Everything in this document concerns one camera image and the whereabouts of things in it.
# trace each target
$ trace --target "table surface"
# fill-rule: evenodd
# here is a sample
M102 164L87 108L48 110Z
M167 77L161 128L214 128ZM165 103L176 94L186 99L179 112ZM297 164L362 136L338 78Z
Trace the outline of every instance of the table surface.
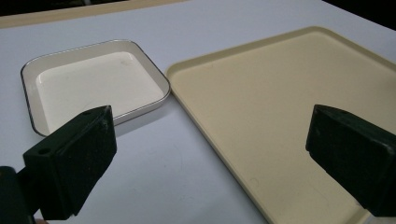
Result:
M129 39L165 73L182 60L307 26L396 62L396 31L319 0L190 0L0 29L0 164L19 171L21 154L43 139L32 129L20 75L37 56ZM172 95L116 134L118 153L80 213L50 223L266 223Z

